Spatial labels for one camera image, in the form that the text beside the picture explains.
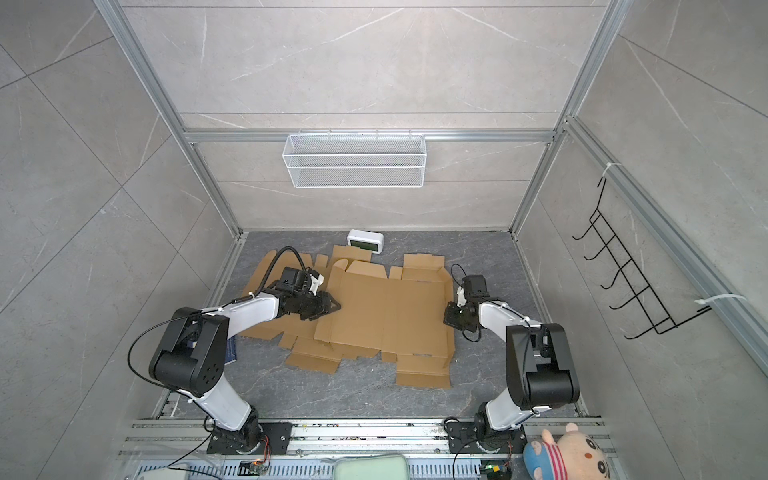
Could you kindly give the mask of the cardboard box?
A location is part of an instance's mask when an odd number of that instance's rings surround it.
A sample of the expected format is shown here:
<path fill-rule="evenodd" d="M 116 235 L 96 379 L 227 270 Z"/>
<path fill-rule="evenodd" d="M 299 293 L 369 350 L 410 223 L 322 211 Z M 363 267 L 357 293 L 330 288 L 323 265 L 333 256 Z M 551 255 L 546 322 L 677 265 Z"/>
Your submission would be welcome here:
<path fill-rule="evenodd" d="M 317 341 L 357 357 L 379 354 L 395 365 L 400 386 L 451 387 L 455 334 L 443 318 L 454 292 L 442 256 L 406 254 L 390 268 L 337 259 L 326 291 L 341 308 L 318 320 Z"/>

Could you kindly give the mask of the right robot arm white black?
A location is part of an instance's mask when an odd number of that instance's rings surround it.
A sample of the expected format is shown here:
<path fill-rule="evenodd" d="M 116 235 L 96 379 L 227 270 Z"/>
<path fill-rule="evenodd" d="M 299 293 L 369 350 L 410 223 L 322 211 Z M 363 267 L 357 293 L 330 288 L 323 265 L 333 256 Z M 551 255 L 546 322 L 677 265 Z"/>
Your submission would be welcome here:
<path fill-rule="evenodd" d="M 482 446 L 520 429 L 544 412 L 576 403 L 580 384 L 564 327 L 542 323 L 492 296 L 482 275 L 457 282 L 443 323 L 462 333 L 496 335 L 505 344 L 506 387 L 475 414 L 473 437 Z"/>

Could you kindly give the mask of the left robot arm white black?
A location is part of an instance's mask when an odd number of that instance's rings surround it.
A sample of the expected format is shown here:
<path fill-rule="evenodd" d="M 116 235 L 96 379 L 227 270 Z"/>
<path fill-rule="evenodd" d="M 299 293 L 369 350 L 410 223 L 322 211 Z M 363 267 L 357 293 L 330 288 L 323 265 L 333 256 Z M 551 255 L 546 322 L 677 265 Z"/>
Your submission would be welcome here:
<path fill-rule="evenodd" d="M 297 314 L 314 321 L 341 309 L 320 289 L 324 277 L 307 268 L 285 268 L 268 288 L 223 306 L 177 309 L 149 362 L 150 377 L 190 399 L 212 420 L 212 435 L 240 453 L 254 451 L 264 434 L 254 406 L 231 386 L 224 374 L 230 338 L 258 324 Z"/>

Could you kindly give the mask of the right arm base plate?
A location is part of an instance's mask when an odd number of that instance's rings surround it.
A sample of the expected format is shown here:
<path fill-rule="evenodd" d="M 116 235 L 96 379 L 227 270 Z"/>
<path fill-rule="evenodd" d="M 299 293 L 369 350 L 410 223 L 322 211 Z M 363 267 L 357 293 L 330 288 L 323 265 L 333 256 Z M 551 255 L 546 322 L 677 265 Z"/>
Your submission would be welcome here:
<path fill-rule="evenodd" d="M 481 434 L 473 421 L 449 417 L 442 422 L 451 454 L 521 454 L 527 444 L 522 428 Z"/>

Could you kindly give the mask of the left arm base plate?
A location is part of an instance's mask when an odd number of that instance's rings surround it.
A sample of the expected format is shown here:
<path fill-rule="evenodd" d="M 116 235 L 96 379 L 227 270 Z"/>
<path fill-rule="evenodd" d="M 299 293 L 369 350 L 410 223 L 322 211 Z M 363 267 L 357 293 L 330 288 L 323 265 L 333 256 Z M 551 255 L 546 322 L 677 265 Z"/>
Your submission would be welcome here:
<path fill-rule="evenodd" d="M 288 450 L 292 429 L 293 424 L 289 422 L 251 423 L 239 431 L 215 427 L 206 452 L 221 455 L 259 455 L 269 448 L 272 455 L 284 455 Z"/>

